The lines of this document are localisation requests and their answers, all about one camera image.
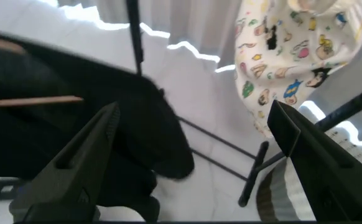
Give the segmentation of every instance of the white cloth with cartoon print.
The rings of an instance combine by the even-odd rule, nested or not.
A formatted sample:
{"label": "white cloth with cartoon print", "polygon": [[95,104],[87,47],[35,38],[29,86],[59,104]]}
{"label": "white cloth with cartoon print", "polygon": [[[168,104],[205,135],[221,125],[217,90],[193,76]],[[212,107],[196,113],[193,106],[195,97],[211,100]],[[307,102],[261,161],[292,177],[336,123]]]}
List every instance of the white cloth with cartoon print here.
{"label": "white cloth with cartoon print", "polygon": [[362,45],[362,0],[243,0],[236,21],[238,95],[271,137],[273,100],[298,108]]}

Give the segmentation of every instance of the white curtain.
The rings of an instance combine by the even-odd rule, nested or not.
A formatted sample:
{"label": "white curtain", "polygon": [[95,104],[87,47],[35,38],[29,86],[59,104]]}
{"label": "white curtain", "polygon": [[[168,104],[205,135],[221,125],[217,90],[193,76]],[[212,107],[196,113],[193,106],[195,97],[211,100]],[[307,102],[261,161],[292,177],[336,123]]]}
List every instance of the white curtain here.
{"label": "white curtain", "polygon": [[[170,33],[169,45],[183,41],[200,54],[216,55],[218,67],[232,65],[234,22],[241,0],[143,0],[140,20],[152,30]],[[106,23],[128,23],[124,0],[59,0],[59,6],[97,6]]]}

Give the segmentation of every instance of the gray curtain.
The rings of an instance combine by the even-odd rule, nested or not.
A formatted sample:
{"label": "gray curtain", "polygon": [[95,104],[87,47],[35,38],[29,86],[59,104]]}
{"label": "gray curtain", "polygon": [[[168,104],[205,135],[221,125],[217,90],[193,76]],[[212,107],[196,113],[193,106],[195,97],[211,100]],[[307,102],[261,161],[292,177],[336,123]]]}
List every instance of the gray curtain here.
{"label": "gray curtain", "polygon": [[[169,45],[190,42],[200,54],[221,58],[218,67],[232,65],[234,21],[241,0],[143,0],[141,22],[170,33]],[[107,23],[128,23],[124,0],[58,0],[59,6],[97,6]]]}

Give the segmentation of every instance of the wooden stick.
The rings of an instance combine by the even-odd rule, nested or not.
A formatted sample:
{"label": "wooden stick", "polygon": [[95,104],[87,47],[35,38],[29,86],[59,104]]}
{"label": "wooden stick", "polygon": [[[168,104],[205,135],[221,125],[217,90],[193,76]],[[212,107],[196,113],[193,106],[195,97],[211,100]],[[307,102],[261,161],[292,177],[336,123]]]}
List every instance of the wooden stick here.
{"label": "wooden stick", "polygon": [[23,99],[8,99],[8,100],[0,100],[0,107],[43,105],[50,103],[70,103],[70,102],[79,102],[79,101],[83,101],[83,98],[77,96],[50,96],[50,97],[36,97],[36,98],[23,98]]}

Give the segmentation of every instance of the drying rack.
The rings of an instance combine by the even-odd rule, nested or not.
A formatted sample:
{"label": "drying rack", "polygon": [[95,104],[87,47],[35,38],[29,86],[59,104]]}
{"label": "drying rack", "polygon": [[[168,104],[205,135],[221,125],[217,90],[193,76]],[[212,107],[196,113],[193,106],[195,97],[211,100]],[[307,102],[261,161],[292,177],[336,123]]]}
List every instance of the drying rack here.
{"label": "drying rack", "polygon": [[[137,75],[142,76],[141,63],[144,61],[144,52],[142,49],[142,42],[141,42],[141,30],[139,27],[140,19],[139,19],[138,0],[127,0],[126,6],[127,6],[129,23],[130,23],[132,46],[134,49]],[[344,105],[340,106],[333,112],[331,112],[328,116],[326,116],[322,120],[318,121],[315,125],[321,131],[325,132],[325,131],[328,131],[329,129],[335,127],[336,125],[340,124],[342,121],[359,113],[360,111],[362,111],[362,93],[360,95],[354,97],[352,100],[345,103]],[[219,142],[222,142],[226,146],[228,146],[254,160],[254,164],[251,168],[251,171],[250,171],[248,177],[245,177],[242,174],[239,174],[238,172],[234,171],[233,169],[226,167],[224,164],[191,148],[191,151],[194,154],[200,156],[201,158],[207,160],[208,162],[211,162],[212,164],[218,166],[219,168],[227,171],[228,173],[230,173],[246,182],[244,189],[241,193],[241,196],[239,198],[239,201],[238,201],[240,207],[245,207],[247,205],[251,192],[253,190],[253,187],[256,183],[258,173],[260,171],[262,171],[263,169],[269,167],[273,163],[275,163],[285,157],[283,152],[280,152],[280,153],[276,154],[275,156],[273,156],[272,158],[270,158],[269,160],[267,160],[266,162],[264,162],[264,157],[265,157],[266,152],[269,147],[268,142],[263,142],[260,145],[257,156],[254,156],[251,153],[245,151],[244,149],[241,149],[240,147],[235,146],[234,144],[228,142],[227,140],[207,131],[206,129],[204,129],[202,127],[199,127],[198,125],[194,124],[193,122],[191,122],[185,118],[178,116],[178,119],[179,119],[179,121],[195,128],[196,130],[202,132],[203,134],[206,134],[207,136],[209,136],[213,139],[216,139]]]}

